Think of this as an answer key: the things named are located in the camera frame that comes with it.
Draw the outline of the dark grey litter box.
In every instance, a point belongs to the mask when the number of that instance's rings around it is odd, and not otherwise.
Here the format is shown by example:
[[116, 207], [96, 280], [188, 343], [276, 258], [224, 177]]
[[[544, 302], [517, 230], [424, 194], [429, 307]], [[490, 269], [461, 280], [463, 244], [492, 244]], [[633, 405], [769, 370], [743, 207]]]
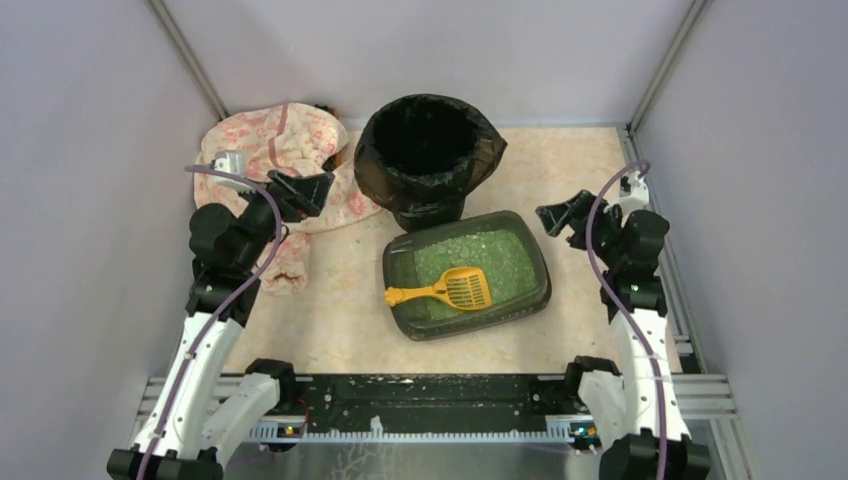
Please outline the dark grey litter box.
[[512, 211], [399, 236], [384, 249], [382, 273], [385, 302], [415, 341], [532, 315], [552, 290], [538, 242]]

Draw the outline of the black trash bin with bag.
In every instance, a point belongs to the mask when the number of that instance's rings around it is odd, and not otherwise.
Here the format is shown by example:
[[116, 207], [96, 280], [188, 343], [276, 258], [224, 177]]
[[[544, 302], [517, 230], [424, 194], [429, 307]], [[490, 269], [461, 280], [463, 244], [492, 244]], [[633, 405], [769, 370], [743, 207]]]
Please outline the black trash bin with bag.
[[458, 98], [419, 93], [381, 107], [354, 150], [361, 193], [416, 232], [459, 220], [466, 198], [508, 147], [488, 118]]

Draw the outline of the yellow litter scoop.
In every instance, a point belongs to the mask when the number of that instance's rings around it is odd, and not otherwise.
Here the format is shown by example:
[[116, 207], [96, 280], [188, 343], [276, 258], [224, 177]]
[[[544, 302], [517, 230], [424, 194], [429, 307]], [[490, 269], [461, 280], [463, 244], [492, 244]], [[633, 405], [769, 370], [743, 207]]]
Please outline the yellow litter scoop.
[[471, 266], [450, 268], [432, 285], [387, 287], [384, 292], [384, 301], [390, 307], [419, 298], [434, 298], [458, 311], [480, 311], [494, 304], [485, 273]]

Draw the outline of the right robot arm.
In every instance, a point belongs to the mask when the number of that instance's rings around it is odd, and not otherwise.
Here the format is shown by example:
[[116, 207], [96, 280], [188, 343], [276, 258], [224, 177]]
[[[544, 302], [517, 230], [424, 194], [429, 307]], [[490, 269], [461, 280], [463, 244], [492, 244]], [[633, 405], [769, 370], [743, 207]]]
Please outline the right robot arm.
[[668, 307], [656, 271], [670, 230], [657, 213], [625, 213], [587, 190], [535, 210], [545, 233], [573, 231], [601, 283], [619, 362], [578, 355], [566, 367], [568, 395], [592, 416], [602, 479], [705, 479], [712, 459], [693, 441], [674, 392], [667, 351]]

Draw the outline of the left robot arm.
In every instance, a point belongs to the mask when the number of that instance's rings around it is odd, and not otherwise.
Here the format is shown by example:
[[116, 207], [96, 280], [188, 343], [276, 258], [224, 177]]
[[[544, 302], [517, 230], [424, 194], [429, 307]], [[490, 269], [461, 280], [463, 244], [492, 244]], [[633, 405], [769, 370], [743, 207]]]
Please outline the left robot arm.
[[246, 186], [242, 196], [248, 204], [235, 215], [209, 203], [190, 218], [194, 281], [178, 350], [132, 444], [111, 452], [107, 473], [113, 479], [221, 479], [260, 418], [298, 399], [292, 365], [260, 358], [236, 392], [215, 412], [209, 410], [224, 363], [251, 315], [261, 275], [286, 240], [289, 224], [322, 213], [334, 176], [272, 170], [267, 181], [257, 183], [217, 175]]

